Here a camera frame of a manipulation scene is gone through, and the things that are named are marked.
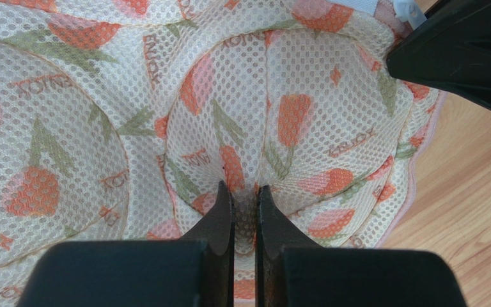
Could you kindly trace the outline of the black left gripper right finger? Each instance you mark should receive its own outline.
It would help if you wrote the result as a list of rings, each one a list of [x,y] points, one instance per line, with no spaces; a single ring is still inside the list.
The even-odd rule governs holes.
[[[259,190],[257,306],[465,306],[449,265],[420,250],[324,248]]]

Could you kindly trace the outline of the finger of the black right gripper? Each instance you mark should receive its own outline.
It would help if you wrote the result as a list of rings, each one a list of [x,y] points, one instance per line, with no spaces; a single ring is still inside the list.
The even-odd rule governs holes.
[[[491,111],[491,1],[437,1],[386,58],[390,75]]]

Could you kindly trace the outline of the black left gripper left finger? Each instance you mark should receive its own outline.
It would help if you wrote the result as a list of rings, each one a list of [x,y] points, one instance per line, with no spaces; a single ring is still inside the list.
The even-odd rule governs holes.
[[[175,240],[73,241],[39,259],[19,306],[232,306],[234,206],[213,207]]]

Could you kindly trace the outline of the floral mesh laundry bag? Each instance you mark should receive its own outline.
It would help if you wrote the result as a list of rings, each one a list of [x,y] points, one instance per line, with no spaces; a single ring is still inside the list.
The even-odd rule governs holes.
[[[410,205],[444,94],[389,75],[392,1],[0,1],[0,306],[70,240],[177,239],[224,181],[235,300],[256,197],[328,248]]]

